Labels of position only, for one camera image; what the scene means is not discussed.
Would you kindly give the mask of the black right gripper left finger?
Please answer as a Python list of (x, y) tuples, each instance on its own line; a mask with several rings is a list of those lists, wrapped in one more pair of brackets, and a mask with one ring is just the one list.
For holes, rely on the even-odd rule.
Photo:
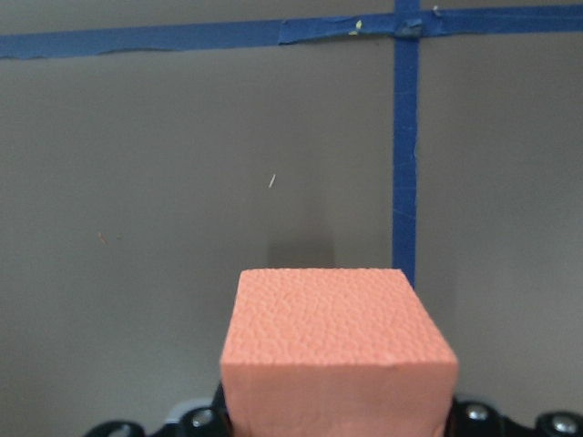
[(221, 384), (211, 395), (179, 401), (155, 418), (157, 422), (115, 417), (92, 426), (86, 436), (230, 436), (230, 417)]

